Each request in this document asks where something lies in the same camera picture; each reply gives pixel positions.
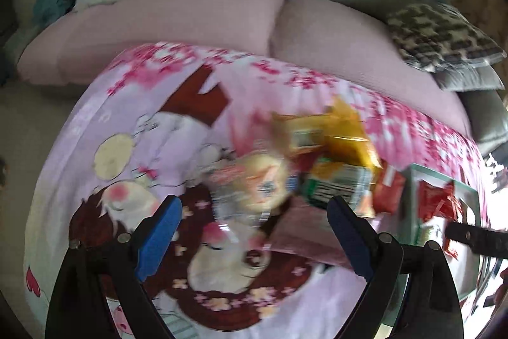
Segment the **red shiny snack packet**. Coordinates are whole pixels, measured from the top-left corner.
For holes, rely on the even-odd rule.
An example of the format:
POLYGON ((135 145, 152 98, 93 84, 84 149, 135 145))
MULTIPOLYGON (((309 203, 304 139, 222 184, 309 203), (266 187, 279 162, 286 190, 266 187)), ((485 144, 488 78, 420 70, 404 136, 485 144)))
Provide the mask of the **red shiny snack packet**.
POLYGON ((445 237, 447 223, 462 223, 465 209, 462 201, 456 197, 453 181, 443 187, 436 187, 427 181, 418 184, 418 232, 417 245, 428 241, 437 242, 448 257, 458 260, 458 243, 445 237))

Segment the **red patterned packet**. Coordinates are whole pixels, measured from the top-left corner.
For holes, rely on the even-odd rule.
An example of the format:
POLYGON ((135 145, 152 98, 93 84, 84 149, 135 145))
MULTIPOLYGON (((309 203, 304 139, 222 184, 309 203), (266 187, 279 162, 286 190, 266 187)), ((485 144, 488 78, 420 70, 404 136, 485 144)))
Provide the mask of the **red patterned packet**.
POLYGON ((396 214, 405 187, 405 176, 386 160, 381 161, 379 174, 372 195, 372 206, 376 214, 396 214))

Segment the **green white cracker packet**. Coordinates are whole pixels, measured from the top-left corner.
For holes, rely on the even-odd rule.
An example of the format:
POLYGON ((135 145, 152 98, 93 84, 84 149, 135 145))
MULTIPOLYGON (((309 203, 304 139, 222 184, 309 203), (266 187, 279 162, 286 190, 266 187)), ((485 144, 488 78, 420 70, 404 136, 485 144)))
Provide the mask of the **green white cracker packet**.
POLYGON ((310 205, 324 210, 333 197, 342 197, 358 213, 372 179, 373 172, 367 167, 319 158, 306 176, 301 193, 310 205))

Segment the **pink snack packet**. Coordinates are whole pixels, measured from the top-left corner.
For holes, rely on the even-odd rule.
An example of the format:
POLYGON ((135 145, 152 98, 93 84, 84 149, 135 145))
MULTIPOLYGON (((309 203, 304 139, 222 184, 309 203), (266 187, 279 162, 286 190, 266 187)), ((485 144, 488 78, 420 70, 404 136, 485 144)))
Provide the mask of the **pink snack packet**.
POLYGON ((345 252, 329 225, 326 211, 311 206, 300 196, 291 199, 279 217, 266 247, 331 266, 351 268, 345 252))

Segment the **clear packet with yellow cake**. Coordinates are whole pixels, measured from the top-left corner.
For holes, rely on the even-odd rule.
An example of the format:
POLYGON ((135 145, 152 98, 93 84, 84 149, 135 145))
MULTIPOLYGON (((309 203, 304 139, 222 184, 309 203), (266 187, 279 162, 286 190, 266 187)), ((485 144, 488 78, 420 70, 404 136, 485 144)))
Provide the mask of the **clear packet with yellow cake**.
POLYGON ((232 161, 221 160, 203 174, 222 223, 259 226, 297 190, 298 174, 282 156, 252 152, 232 161))

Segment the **yellow orange snack packet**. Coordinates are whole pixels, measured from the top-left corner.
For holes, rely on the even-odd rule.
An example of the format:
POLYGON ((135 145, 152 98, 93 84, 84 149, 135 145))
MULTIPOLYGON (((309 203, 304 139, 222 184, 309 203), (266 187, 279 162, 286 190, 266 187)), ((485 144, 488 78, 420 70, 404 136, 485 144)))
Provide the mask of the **yellow orange snack packet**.
POLYGON ((338 97, 324 114, 324 148, 333 160, 368 168, 374 174, 381 169, 359 113, 338 97))

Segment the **green rimmed white tray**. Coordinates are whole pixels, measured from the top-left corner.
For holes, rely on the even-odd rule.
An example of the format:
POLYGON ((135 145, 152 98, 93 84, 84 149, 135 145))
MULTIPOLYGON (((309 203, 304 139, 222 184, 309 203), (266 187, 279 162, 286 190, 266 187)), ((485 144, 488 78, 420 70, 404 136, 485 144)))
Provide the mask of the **green rimmed white tray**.
POLYGON ((375 185, 375 229, 404 244, 438 243, 444 251, 460 300, 476 290, 480 258, 464 244, 445 236, 451 222, 478 225, 478 192, 468 185, 419 164, 400 172, 385 165, 375 185))

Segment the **pink cartoon print cloth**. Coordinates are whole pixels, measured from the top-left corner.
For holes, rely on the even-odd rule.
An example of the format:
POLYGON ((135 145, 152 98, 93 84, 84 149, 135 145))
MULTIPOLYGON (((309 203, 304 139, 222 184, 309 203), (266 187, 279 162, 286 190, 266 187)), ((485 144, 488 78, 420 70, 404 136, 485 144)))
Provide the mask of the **pink cartoon print cloth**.
POLYGON ((363 290, 342 267, 262 250, 277 230, 219 236, 200 174, 251 151, 272 113, 351 105, 380 157, 417 163, 485 190, 477 145, 436 119, 331 74, 241 51, 160 42, 118 55, 79 99, 37 181, 25 231, 26 300, 39 326, 68 243, 133 231, 169 195, 183 216, 164 263, 145 282, 181 338, 330 338, 363 290))

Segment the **grey cushion under pillow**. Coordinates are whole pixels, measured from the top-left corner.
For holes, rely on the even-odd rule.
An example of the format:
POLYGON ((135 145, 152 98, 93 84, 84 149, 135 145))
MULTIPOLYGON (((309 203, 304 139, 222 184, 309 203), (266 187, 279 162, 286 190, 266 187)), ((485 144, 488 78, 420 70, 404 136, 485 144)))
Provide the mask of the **grey cushion under pillow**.
POLYGON ((452 92, 504 90, 505 86, 491 66, 441 71, 433 75, 441 90, 452 92))

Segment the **black white patterned pillow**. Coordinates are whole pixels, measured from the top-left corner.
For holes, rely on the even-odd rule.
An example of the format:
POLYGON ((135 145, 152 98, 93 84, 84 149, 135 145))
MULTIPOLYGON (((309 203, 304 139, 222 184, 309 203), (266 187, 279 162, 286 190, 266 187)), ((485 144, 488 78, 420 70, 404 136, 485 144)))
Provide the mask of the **black white patterned pillow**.
POLYGON ((420 71, 462 71, 492 66, 507 54, 456 8, 445 3, 415 3, 387 16, 399 55, 420 71))

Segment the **orange yellow box packet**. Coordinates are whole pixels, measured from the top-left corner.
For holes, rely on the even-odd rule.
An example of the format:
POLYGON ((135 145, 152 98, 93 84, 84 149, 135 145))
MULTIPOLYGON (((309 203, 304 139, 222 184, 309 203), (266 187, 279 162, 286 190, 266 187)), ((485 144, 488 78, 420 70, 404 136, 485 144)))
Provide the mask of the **orange yellow box packet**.
POLYGON ((327 131, 333 121, 334 118, 330 113, 314 115, 272 113, 272 144, 289 158, 311 152, 323 152, 327 131))

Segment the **pink waffle sofa cover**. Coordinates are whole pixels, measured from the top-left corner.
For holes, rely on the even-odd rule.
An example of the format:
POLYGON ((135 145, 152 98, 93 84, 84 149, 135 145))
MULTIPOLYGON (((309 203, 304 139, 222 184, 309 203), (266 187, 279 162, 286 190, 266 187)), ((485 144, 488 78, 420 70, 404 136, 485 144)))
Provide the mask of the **pink waffle sofa cover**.
POLYGON ((159 41, 276 58, 351 81, 465 136, 456 93, 405 64, 387 27, 329 0, 121 0, 72 12, 43 30, 17 69, 32 84, 90 84, 121 51, 159 41))

